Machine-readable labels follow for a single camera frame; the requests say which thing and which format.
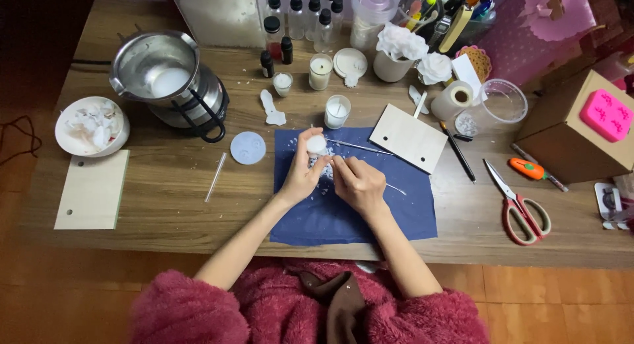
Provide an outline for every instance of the scissors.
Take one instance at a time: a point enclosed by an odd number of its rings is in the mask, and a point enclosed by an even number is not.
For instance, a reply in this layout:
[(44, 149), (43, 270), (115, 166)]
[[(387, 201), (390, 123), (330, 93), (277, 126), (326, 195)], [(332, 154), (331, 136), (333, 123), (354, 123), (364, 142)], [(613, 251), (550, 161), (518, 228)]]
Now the scissors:
[[(546, 235), (550, 233), (551, 224), (550, 217), (548, 217), (548, 213), (539, 205), (537, 202), (532, 201), (531, 199), (526, 199), (522, 195), (513, 193), (511, 188), (504, 182), (504, 179), (500, 176), (500, 173), (495, 170), (495, 168), (484, 159), (484, 163), (486, 164), (491, 177), (495, 180), (495, 183), (498, 184), (498, 188), (504, 193), (506, 199), (504, 200), (504, 208), (502, 210), (502, 223), (504, 225), (504, 229), (507, 231), (511, 240), (517, 243), (518, 245), (528, 246), (541, 241)], [(526, 204), (530, 204), (532, 208), (535, 208), (540, 214), (540, 217), (543, 220), (543, 227), (537, 224), (533, 215), (528, 211)], [(515, 220), (522, 228), (524, 233), (528, 236), (527, 240), (524, 240), (517, 236), (517, 234), (513, 231), (510, 223), (509, 214), (513, 214)]]

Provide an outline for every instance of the wooden table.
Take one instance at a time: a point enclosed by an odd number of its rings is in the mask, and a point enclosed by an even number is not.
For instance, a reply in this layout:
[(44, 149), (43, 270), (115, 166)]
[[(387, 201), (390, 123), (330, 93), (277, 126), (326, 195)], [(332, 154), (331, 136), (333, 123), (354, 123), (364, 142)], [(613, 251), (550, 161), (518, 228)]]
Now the wooden table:
[[(156, 15), (155, 10), (138, 4), (112, 7), (98, 1), (76, 57), (112, 59), (119, 46), (115, 33), (134, 32), (133, 23), (148, 30), (182, 28), (177, 21)], [(264, 122), (260, 90), (269, 89), (276, 107), (286, 112), (287, 123), (281, 128), (304, 129), (310, 124), (323, 125), (324, 104), (332, 95), (342, 94), (351, 100), (353, 111), (346, 126), (369, 127), (374, 126), (388, 103), (413, 112), (415, 106), (408, 98), (408, 86), (424, 88), (416, 80), (414, 70), (394, 84), (381, 82), (370, 70), (357, 88), (346, 88), (343, 80), (333, 74), (327, 90), (313, 91), (307, 80), (308, 62), (314, 53), (312, 45), (296, 42), (293, 64), (275, 64), (276, 71), (291, 72), (295, 80), (290, 95), (281, 99), (275, 97), (271, 80), (262, 77), (259, 53), (260, 50), (228, 48), (202, 51), (202, 62), (220, 77), (231, 97), (225, 122), (227, 135), (214, 145), (185, 137), (157, 119), (145, 105), (117, 97), (108, 83), (107, 67), (72, 67), (58, 109), (82, 97), (105, 96), (122, 106), (132, 125), (130, 139), (124, 146), (131, 153), (117, 228), (53, 230), (70, 160), (70, 155), (54, 142), (53, 125), (58, 115), (55, 112), (50, 127), (38, 133), (45, 142), (39, 151), (20, 234), (34, 241), (69, 247), (213, 252), (249, 221), (272, 194), (273, 131), (277, 127)], [(428, 91), (428, 100), (440, 92), (435, 88)], [(420, 119), (438, 126), (430, 115), (421, 115)], [(228, 152), (231, 140), (242, 131), (254, 131), (264, 137), (266, 156), (252, 166), (242, 166), (228, 157), (212, 200), (203, 202), (216, 161), (222, 152)], [(471, 143), (460, 144), (475, 172), (477, 185), (471, 184), (446, 145), (431, 176), (438, 238), (413, 241), (416, 250), (426, 261), (437, 263), (632, 267), (633, 240), (627, 232), (602, 229), (592, 183), (571, 185), (570, 191), (563, 193), (548, 181), (522, 178), (505, 165), (514, 156), (509, 144), (516, 131), (517, 126), (497, 128), (480, 134)], [(483, 157), (496, 166), (516, 192), (541, 203), (548, 211), (553, 231), (545, 241), (524, 248), (511, 242), (503, 232), (503, 195), (487, 174)], [(265, 241), (258, 255), (377, 259), (380, 253), (376, 250), (370, 244), (294, 247)]]

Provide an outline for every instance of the vase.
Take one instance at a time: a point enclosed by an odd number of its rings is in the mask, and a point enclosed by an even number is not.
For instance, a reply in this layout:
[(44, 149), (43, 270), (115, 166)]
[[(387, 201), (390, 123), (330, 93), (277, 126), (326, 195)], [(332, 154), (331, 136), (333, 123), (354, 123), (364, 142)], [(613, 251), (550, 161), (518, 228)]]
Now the vase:
[(393, 60), (384, 51), (379, 51), (374, 58), (374, 73), (386, 82), (396, 82), (401, 80), (411, 65), (413, 60)]

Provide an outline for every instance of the pink fleece robe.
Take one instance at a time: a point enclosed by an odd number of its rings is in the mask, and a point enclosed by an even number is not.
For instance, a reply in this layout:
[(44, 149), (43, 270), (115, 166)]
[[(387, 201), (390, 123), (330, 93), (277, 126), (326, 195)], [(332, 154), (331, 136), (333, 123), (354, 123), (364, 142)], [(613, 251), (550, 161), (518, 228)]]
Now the pink fleece robe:
[(371, 344), (488, 343), (469, 296), (442, 293), (400, 299), (386, 270), (369, 274), (353, 261), (254, 258), (228, 292), (170, 270), (156, 276), (132, 305), (132, 343), (286, 343), (323, 340), (327, 308), (302, 290), (297, 272), (328, 281), (351, 271), (365, 299)]

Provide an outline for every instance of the red scissor handle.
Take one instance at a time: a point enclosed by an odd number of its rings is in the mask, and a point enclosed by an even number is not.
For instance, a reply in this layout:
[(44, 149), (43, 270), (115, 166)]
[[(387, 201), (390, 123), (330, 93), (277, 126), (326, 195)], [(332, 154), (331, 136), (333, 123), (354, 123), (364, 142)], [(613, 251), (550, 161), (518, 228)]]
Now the red scissor handle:
[[(511, 199), (504, 200), (504, 208), (502, 211), (502, 222), (504, 224), (504, 229), (507, 231), (511, 240), (517, 243), (518, 245), (528, 246), (542, 240), (546, 235), (550, 234), (551, 223), (550, 217), (542, 208), (541, 205), (532, 201), (531, 199), (525, 199), (519, 194), (515, 194), (517, 197), (517, 202), (519, 203), (521, 209), (517, 208), (515, 202)], [(532, 208), (537, 210), (543, 220), (543, 228), (535, 221), (533, 215), (528, 211), (526, 207), (526, 203), (530, 204)], [(522, 228), (522, 231), (528, 236), (527, 240), (524, 240), (517, 236), (517, 234), (513, 231), (511, 227), (511, 217), (509, 214), (513, 214), (513, 217), (517, 220), (517, 224)]]

